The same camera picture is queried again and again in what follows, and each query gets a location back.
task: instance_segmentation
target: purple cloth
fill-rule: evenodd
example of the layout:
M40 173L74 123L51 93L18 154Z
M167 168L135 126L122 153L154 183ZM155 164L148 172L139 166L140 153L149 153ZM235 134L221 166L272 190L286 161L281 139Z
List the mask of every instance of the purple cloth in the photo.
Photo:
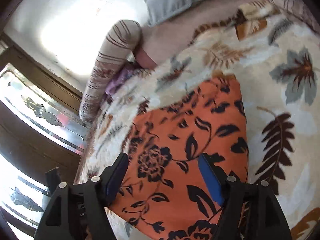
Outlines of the purple cloth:
M130 78L132 77L133 71L136 69L134 63L127 62L124 64L124 67L113 76L112 80L106 87L106 94L109 96L113 96L120 87Z

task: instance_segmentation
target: brown fern print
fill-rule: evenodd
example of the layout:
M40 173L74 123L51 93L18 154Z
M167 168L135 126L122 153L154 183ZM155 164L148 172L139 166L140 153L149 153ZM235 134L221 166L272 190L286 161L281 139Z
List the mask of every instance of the brown fern print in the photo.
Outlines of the brown fern print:
M228 18L227 20L222 20L220 22L213 22L210 24L201 24L198 28L195 29L192 35L192 41L189 45L193 44L195 39L207 30L217 27L238 26L239 24L244 23L246 20L247 19L244 17L242 10L238 9L236 14L232 18Z
M292 166L286 151L293 153L289 139L294 139L293 133L290 132L294 124L288 121L291 117L289 113L277 116L266 108L257 107L257 109L272 114L275 119L262 131L262 134L266 134L262 142L267 142L267 145L263 149L267 153L263 158L263 165L255 173L255 175L262 175L260 175L254 184L259 184L262 180L266 180L269 182L275 195L279 195L278 182L275 178L285 179L284 172L279 165L280 163L283 166Z
M292 240L297 240L301 236L304 235L305 231L310 228L310 222L314 222L315 224L320 219L320 208L315 208L310 211L307 215L303 217L303 219L291 229ZM304 239L308 239L313 229L308 233L308 235Z
M259 1L252 1L249 2L250 5L253 5L255 7L264 8L269 2L267 0L259 0Z
M222 68L223 66L229 68L231 64L240 61L241 58L246 58L246 54L253 48L254 47L243 50L233 50L228 45L218 41L213 44L210 49L200 48L199 50L206 51L203 58L203 64L216 69Z

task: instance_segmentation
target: black clamp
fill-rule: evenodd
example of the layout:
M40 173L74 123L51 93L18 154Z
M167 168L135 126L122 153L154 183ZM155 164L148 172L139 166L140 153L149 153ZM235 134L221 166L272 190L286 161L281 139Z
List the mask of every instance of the black clamp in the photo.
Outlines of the black clamp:
M128 156L121 153L112 166L106 167L100 176L94 176L84 184L60 182L41 218L34 239L84 240L88 227L93 240L116 240L104 208L115 200L128 165Z
M211 180L210 174L204 172L208 169L205 163L212 171ZM216 185L220 186L220 194L212 198L222 200L223 210L212 240L239 239L238 226L244 203L249 203L244 240L292 240L287 220L267 181L255 185L243 183L233 175L227 176L207 154L199 157L199 168L209 191L214 187L215 195L219 191Z

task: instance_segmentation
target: wooden door frame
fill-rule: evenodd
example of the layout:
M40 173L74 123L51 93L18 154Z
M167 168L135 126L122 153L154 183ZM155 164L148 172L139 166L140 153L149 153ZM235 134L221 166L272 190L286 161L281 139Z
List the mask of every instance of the wooden door frame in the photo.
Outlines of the wooden door frame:
M0 40L8 46L0 55L0 71L11 62L15 65L15 68L42 91L73 113L79 114L82 98L82 93L79 90L34 60L5 33L0 35Z

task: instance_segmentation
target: black leaf pattern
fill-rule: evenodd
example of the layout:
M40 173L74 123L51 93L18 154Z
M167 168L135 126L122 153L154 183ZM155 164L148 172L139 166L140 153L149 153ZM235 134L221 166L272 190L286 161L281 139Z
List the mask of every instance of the black leaf pattern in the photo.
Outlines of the black leaf pattern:
M187 115L193 115L193 112L192 112L192 110L188 110L188 111L186 111L186 114Z
M154 124L151 122L146 122L145 126L147 127L146 133L150 133L150 131L154 128Z
M266 134L262 142L267 142L263 149L264 151L267 151L267 153L263 158L264 163L255 173L255 175L262 173L255 184L259 184L262 180L266 180L269 182L275 195L279 195L278 182L274 177L285 179L280 163L284 166L292 166L286 151L293 153L289 139L294 139L294 135L289 129L292 129L294 124L288 121L288 119L291 118L291 114L289 113L283 113L277 116L266 108L258 107L258 109L272 114L275 119L262 131L262 134Z
M186 122L186 120L185 120L184 118L183 118L182 121L178 124L178 126L179 126L180 128L187 128L187 127L189 127L188 124L187 124L187 122Z
M238 108L240 114L242 114L245 117L242 100L236 100L234 104L235 104L235 107Z
M188 173L188 171L189 171L189 165L188 165L188 163L183 162L183 161L178 161L178 162L176 162L176 163L177 163L177 165L184 171L185 174Z
M136 208L136 207L142 207L144 205L145 201L138 201L136 203L133 203L130 207Z
M234 153L247 153L248 144L242 137L238 138L238 142L231 146L231 151Z
M152 195L151 199L152 199L153 201L155 201L155 202L163 202L163 201L165 201L165 202L170 202L170 200L168 199L168 197L167 197L165 194L161 193L161 192L154 193L154 194Z
M218 137L225 137L238 131L240 131L240 129L233 124L222 125L217 129L215 135Z
M209 98L208 101L204 104L204 107L211 106L212 103L215 103L214 98Z
M216 108L211 109L211 113L217 113L217 114L222 114L226 111L226 108L230 106L229 103L227 102L222 102L220 103Z
M170 188L173 188L173 182L169 179L164 179L163 184L169 186Z
M139 222L139 218L130 218L128 221L128 223L132 226L138 225L138 222Z
M292 24L293 22L288 19L283 19L278 24L276 24L269 34L269 45L274 44L276 39L278 39L286 31L288 31Z
M212 211L212 215L217 213L217 210L211 200L211 198L199 187L193 185L187 185L188 196L192 202L196 202L198 204L199 211L204 214L207 218L209 218L208 211L206 210L203 201L208 204Z
M151 137L149 138L148 142L144 145L143 148L146 149L146 148L154 145L154 140L155 140L155 138L156 138L155 136L151 136Z
M118 192L119 192L122 196L124 196L124 191L122 190L122 188L120 188Z
M143 188L143 181L141 180L141 181L140 181L140 184L139 184L139 191L141 191L142 188Z
M182 102L187 104L189 102L191 102L193 96L196 94L196 92L194 90L192 90L190 93L188 93L185 98L182 99Z
M144 206L143 210L142 210L142 214L147 214L150 210L150 205L149 203L146 203L146 205Z
M94 167L92 170L88 170L88 173L87 173L87 179L91 179L92 177L94 176L97 176L99 173L99 169L98 167Z
M191 108L192 108L192 109L197 106L198 101L199 101L199 99L198 99L198 97L197 97L197 98L195 99L195 101L192 102L192 104L191 104Z
M211 124L209 122L201 120L200 117L196 117L195 124L201 130L211 131Z
M170 140L173 140L173 141L176 141L176 140L180 139L178 136L175 136L174 134L169 134L168 137L169 137Z
M128 187L126 187L125 189L130 193L131 196L133 196L132 186L128 186Z
M219 163L219 162L225 161L226 159L223 156L219 155L219 153L215 153L215 154L210 156L210 160L213 163Z
M154 224L152 225L153 230L154 230L156 233L160 234L160 233L161 233L162 231L164 231L164 229L165 229L164 227L161 226L162 224L163 224L163 222L161 222L161 221L154 223Z
M193 160L197 150L198 150L198 143L196 139L193 137L193 133L191 133L187 139L186 148L185 148L187 159Z
M168 120L168 118L167 118L167 117L164 117L164 118L161 120L160 124L164 124L165 121L167 121L167 120Z
M230 93L230 87L228 85L221 86L220 91L228 94Z

